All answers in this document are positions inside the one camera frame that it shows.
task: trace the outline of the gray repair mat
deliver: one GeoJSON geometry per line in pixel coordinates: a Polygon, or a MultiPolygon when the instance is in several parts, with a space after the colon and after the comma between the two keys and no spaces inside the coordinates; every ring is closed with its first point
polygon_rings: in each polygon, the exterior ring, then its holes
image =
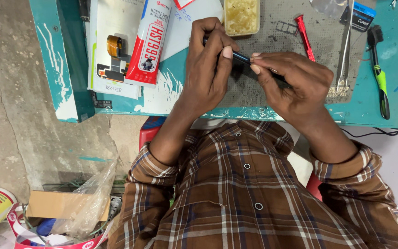
{"type": "MultiPolygon", "coordinates": [[[[276,30],[276,27],[286,29],[286,26],[282,27],[281,22],[296,25],[294,18],[304,14],[303,20],[316,62],[334,72],[334,80],[326,102],[328,104],[349,102],[366,45],[366,32],[361,33],[356,30],[351,32],[349,86],[340,87],[336,93],[335,77],[345,26],[341,25],[339,20],[331,19],[314,10],[309,0],[260,0],[260,2],[259,32],[251,36],[233,37],[240,47],[240,53],[250,57],[254,52],[292,51],[306,56],[299,33],[294,36],[276,30]]],[[[375,0],[362,0],[360,3],[370,8],[375,7],[375,0]]],[[[289,27],[288,30],[293,32],[296,28],[289,27]]],[[[265,93],[250,67],[237,60],[234,60],[233,65],[228,80],[228,91],[218,107],[266,106],[265,93]]]]}

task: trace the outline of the workbench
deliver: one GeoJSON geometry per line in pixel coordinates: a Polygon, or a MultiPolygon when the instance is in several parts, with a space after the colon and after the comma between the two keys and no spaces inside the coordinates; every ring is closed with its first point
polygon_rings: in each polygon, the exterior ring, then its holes
{"type": "MultiPolygon", "coordinates": [[[[368,61],[369,53],[364,51],[351,101],[326,105],[340,125],[398,127],[398,2],[394,9],[390,3],[391,0],[377,1],[373,24],[381,25],[384,33],[378,56],[386,72],[391,118],[385,120],[380,115],[378,88],[368,61]]],[[[95,108],[87,90],[88,64],[91,63],[87,60],[87,52],[91,48],[86,48],[78,0],[30,0],[30,6],[53,105],[60,121],[82,122],[95,114],[169,114],[183,87],[187,49],[160,63],[162,74],[156,89],[144,88],[138,100],[97,93],[99,101],[112,101],[112,108],[95,108]]],[[[283,121],[268,106],[216,108],[203,117],[283,121]]]]}

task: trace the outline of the finger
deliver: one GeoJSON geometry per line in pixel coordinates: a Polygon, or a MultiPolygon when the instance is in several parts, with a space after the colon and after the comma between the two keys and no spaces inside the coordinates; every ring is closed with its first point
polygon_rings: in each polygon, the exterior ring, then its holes
{"type": "Polygon", "coordinates": [[[203,50],[207,59],[217,59],[223,47],[230,46],[234,51],[239,51],[239,46],[224,31],[213,30],[203,50]]]}
{"type": "Polygon", "coordinates": [[[276,80],[271,76],[270,71],[256,64],[252,64],[250,67],[257,74],[257,81],[267,96],[268,104],[273,106],[282,101],[281,89],[277,85],[276,80]]]}
{"type": "Polygon", "coordinates": [[[329,82],[329,84],[333,81],[333,77],[331,76],[332,71],[326,66],[313,62],[307,57],[294,52],[253,53],[252,58],[252,62],[257,59],[265,59],[266,61],[269,59],[276,59],[282,62],[292,62],[308,73],[313,74],[323,81],[329,82]]]}
{"type": "Polygon", "coordinates": [[[323,73],[318,73],[317,71],[309,73],[299,67],[296,63],[283,61],[279,57],[254,59],[254,63],[273,69],[277,74],[284,76],[288,84],[295,88],[306,88],[310,87],[312,84],[325,84],[326,81],[326,78],[319,75],[323,73]]]}
{"type": "Polygon", "coordinates": [[[228,77],[233,68],[233,49],[230,46],[222,49],[219,56],[216,75],[213,79],[212,90],[225,94],[227,90],[228,77]]]}
{"type": "Polygon", "coordinates": [[[217,17],[209,17],[194,21],[191,25],[189,50],[192,52],[201,52],[203,49],[203,37],[206,32],[213,31],[214,29],[225,32],[221,21],[217,17]]]}

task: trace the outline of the glue tube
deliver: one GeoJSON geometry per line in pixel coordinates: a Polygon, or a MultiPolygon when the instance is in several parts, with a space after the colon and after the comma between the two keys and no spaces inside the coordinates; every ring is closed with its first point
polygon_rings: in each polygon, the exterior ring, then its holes
{"type": "Polygon", "coordinates": [[[155,88],[170,18],[170,0],[146,0],[124,83],[155,88]]]}

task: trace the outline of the man's left hand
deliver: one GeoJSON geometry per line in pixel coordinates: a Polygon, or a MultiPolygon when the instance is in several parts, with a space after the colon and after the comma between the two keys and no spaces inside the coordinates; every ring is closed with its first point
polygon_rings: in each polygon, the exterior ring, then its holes
{"type": "Polygon", "coordinates": [[[174,107],[193,120],[213,110],[223,99],[236,42],[225,34],[217,17],[196,20],[191,27],[184,90],[174,107]],[[208,37],[203,45],[203,37],[208,37]]]}

